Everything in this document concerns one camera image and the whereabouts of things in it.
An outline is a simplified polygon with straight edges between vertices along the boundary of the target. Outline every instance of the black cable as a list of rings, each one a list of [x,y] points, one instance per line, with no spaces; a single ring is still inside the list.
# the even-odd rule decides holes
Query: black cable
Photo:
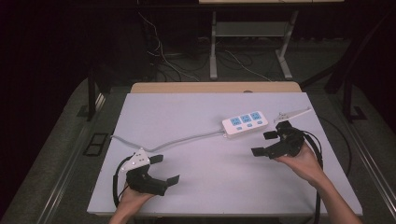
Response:
[[[206,66],[207,62],[209,61],[209,56],[205,57],[205,61],[204,61],[204,63],[203,63],[202,65],[200,65],[200,66],[198,66],[198,67],[196,67],[196,68],[189,68],[189,69],[183,68],[183,67],[181,67],[181,66],[180,66],[179,64],[177,64],[177,63],[172,63],[172,62],[170,62],[170,60],[172,60],[172,59],[167,58],[167,60],[168,60],[169,63],[171,63],[172,65],[178,67],[178,68],[181,69],[181,70],[184,70],[184,71],[186,71],[186,72],[194,72],[194,71],[201,70],[201,69],[203,69],[203,68]]]
[[[167,82],[167,81],[168,81],[168,78],[166,77],[165,72],[161,71],[160,69],[157,69],[157,70],[158,70],[158,73],[160,73],[160,74],[163,75],[163,78],[164,78],[165,82]]]
[[[176,74],[177,74],[177,76],[178,76],[178,81],[179,82],[181,82],[181,74],[180,74],[180,72],[179,71],[177,71],[175,68],[173,68],[171,65],[169,65],[169,64],[166,64],[166,63],[161,63],[161,66],[165,66],[165,67],[168,67],[168,68],[171,68],[172,70],[172,72],[175,72]],[[177,80],[175,80],[174,78],[172,78],[171,76],[168,76],[169,78],[171,78],[172,80],[174,80],[175,82],[177,82]]]
[[[268,70],[265,72],[265,75],[266,75],[267,77],[270,77],[270,76],[271,76],[270,74],[278,75],[278,76],[281,77],[281,80],[280,80],[280,81],[287,81],[286,78],[285,78],[285,76],[283,76],[283,73],[282,73],[282,72],[271,71],[271,70],[273,69],[273,67],[274,67],[275,62],[276,62],[276,60],[272,60],[272,63],[271,63],[271,65],[269,66]]]
[[[312,149],[317,156],[317,160],[321,169],[323,169],[323,159],[322,159],[322,148],[319,140],[312,134],[306,131],[302,131],[304,133],[305,139],[308,141],[309,145],[311,145]],[[314,140],[311,138],[313,136],[319,144],[319,147],[315,144]],[[316,208],[315,208],[315,215],[314,215],[314,224],[319,224],[320,219],[320,195],[317,192],[317,199],[316,199]]]
[[[320,117],[320,116],[318,116],[318,118],[322,119],[322,120],[328,122],[330,125],[332,125],[334,127],[334,129],[341,134],[341,136],[343,137],[344,141],[346,142],[346,148],[347,148],[348,156],[349,156],[348,164],[347,164],[347,168],[346,168],[346,176],[348,176],[349,172],[350,172],[350,168],[352,166],[352,150],[350,148],[350,145],[349,145],[349,143],[347,141],[346,136],[341,132],[341,130],[337,126],[335,126],[333,123],[329,122],[327,119],[325,119],[323,117]]]
[[[162,65],[162,66],[169,67],[169,68],[172,68],[173,71],[177,72],[177,75],[178,75],[178,77],[179,77],[180,82],[182,81],[182,80],[181,80],[181,75],[183,75],[183,76],[185,76],[185,77],[189,77],[189,78],[194,78],[196,81],[200,81],[199,76],[197,76],[195,73],[192,73],[192,75],[187,75],[187,73],[184,72],[184,71],[178,71],[178,70],[177,70],[171,63],[169,63],[165,58],[163,58],[163,60],[164,60],[166,63],[161,63],[161,65]]]
[[[121,166],[122,166],[126,161],[130,160],[130,159],[132,158],[132,156],[123,159],[123,160],[120,162],[119,166],[117,167],[116,173],[113,175],[113,201],[114,201],[114,204],[116,205],[116,207],[118,207],[118,206],[119,206],[119,203],[120,203],[120,200],[119,200],[119,197],[120,197],[120,196],[119,196],[119,194],[117,193],[118,184],[119,184],[119,171],[120,171]]]
[[[129,185],[126,185],[125,188],[122,190],[122,192],[119,194],[119,199],[120,199],[120,196],[122,195],[122,193],[128,188],[129,188]]]

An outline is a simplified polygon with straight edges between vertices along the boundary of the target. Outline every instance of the power strip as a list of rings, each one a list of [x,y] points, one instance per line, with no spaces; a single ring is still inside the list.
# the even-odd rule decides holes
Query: power strip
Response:
[[[264,129],[268,120],[261,111],[254,111],[244,115],[225,119],[222,122],[227,138],[234,138],[241,134],[255,132]]]

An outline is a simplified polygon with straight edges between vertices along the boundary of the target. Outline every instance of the white table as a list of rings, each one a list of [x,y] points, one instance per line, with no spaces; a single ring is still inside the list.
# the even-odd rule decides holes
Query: white table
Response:
[[[303,92],[255,93],[131,93],[128,94],[115,135],[144,147],[221,128],[223,119],[260,110],[270,121],[279,112],[312,105]],[[290,121],[313,133],[322,144],[324,171],[357,215],[361,205],[336,159],[314,111]],[[253,157],[252,147],[268,147],[263,132],[227,139],[222,135],[197,139],[164,148],[161,163],[148,173],[161,180],[180,175],[177,185],[156,196],[141,209],[148,217],[284,217],[310,216],[315,212],[316,191],[286,165]],[[137,149],[113,139],[99,174],[88,212],[111,215],[112,176],[118,164]],[[125,174],[119,174],[119,192]],[[324,205],[321,214],[326,215]]]

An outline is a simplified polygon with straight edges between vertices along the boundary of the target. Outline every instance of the hand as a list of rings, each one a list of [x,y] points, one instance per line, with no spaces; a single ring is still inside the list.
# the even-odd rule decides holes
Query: hand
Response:
[[[282,156],[276,158],[275,161],[288,165],[294,173],[308,181],[313,187],[317,187],[318,182],[321,180],[327,179],[327,176],[320,168],[314,152],[306,143],[303,143],[300,153],[297,156]]]
[[[127,187],[127,189],[122,193],[119,206],[109,223],[126,223],[128,219],[136,214],[143,204],[153,196],[153,194],[139,193]]]

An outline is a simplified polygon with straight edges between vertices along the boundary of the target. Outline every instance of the white cable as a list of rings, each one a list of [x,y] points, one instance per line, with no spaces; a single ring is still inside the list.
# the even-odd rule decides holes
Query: white cable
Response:
[[[151,54],[151,55],[154,56],[154,57],[160,57],[160,56],[161,56],[161,55],[159,55],[159,54],[151,53],[150,51],[147,51],[147,53],[148,53],[148,54]]]
[[[156,27],[154,24],[152,24],[149,20],[147,20],[142,14],[140,14],[140,12],[138,12],[138,14],[139,14],[139,16],[140,16],[146,23],[148,23],[148,24],[150,24],[152,27],[154,27],[155,37],[157,37],[157,41],[158,41],[158,47],[157,47],[155,50],[159,49],[159,48],[160,48],[160,45],[161,45],[161,41],[160,41],[160,38],[158,37],[157,27]]]
[[[142,14],[140,14],[140,12],[138,12],[138,14],[139,14],[139,16],[140,16],[145,22],[147,22],[147,23],[150,24],[152,27],[154,27],[154,33],[155,33],[155,36],[157,37],[157,40],[158,40],[158,47],[157,47],[155,50],[160,49],[161,55],[163,56],[163,60],[164,60],[169,66],[171,66],[173,69],[175,69],[175,71],[177,71],[178,73],[180,73],[181,75],[183,75],[183,76],[185,76],[185,77],[189,77],[189,78],[194,78],[196,81],[199,81],[199,79],[198,79],[197,77],[189,76],[189,75],[187,75],[186,73],[177,70],[172,64],[170,64],[170,63],[166,60],[165,55],[163,54],[163,43],[161,42],[160,38],[158,37],[157,27],[156,27],[154,24],[152,24],[149,20],[147,20]]]
[[[260,74],[258,74],[258,73],[256,73],[256,72],[253,72],[253,71],[251,71],[250,69],[248,69],[248,68],[246,68],[230,51],[228,51],[228,50],[225,50],[227,53],[229,53],[231,56],[233,56],[234,58],[235,58],[235,60],[245,69],[245,70],[247,70],[248,72],[250,72],[250,73],[252,73],[252,74],[254,74],[254,75],[257,75],[257,76],[259,76],[259,77],[263,77],[263,78],[265,78],[265,79],[267,79],[268,81],[271,81],[272,82],[272,80],[271,79],[269,79],[268,77],[265,77],[265,76],[263,76],[263,75],[260,75]]]
[[[160,50],[161,50],[161,55],[163,56],[163,60],[169,65],[171,66],[173,69],[175,69],[175,71],[177,71],[178,73],[180,73],[181,75],[185,76],[185,77],[190,77],[190,78],[194,78],[196,81],[199,81],[199,79],[197,77],[193,77],[193,76],[189,76],[186,73],[180,72],[179,70],[177,70],[171,63],[169,63],[165,56],[163,55],[163,44],[160,42]]]
[[[188,141],[188,140],[191,140],[191,139],[194,139],[194,138],[208,137],[208,136],[215,135],[215,134],[220,134],[220,133],[224,133],[224,130],[220,129],[220,130],[217,130],[215,132],[201,133],[201,134],[196,134],[196,135],[189,136],[189,137],[180,138],[180,139],[177,139],[177,140],[174,140],[174,141],[171,141],[171,142],[164,143],[164,144],[162,144],[162,145],[160,145],[158,147],[155,147],[155,148],[142,147],[142,146],[140,146],[138,144],[129,142],[129,141],[127,141],[127,140],[125,140],[125,139],[123,139],[123,138],[121,138],[119,136],[116,136],[116,135],[111,135],[110,138],[115,138],[115,139],[121,141],[123,144],[125,144],[127,146],[130,146],[130,147],[143,148],[147,152],[154,152],[154,151],[160,150],[163,147],[168,147],[168,146],[176,144],[176,143],[185,142],[185,141]]]

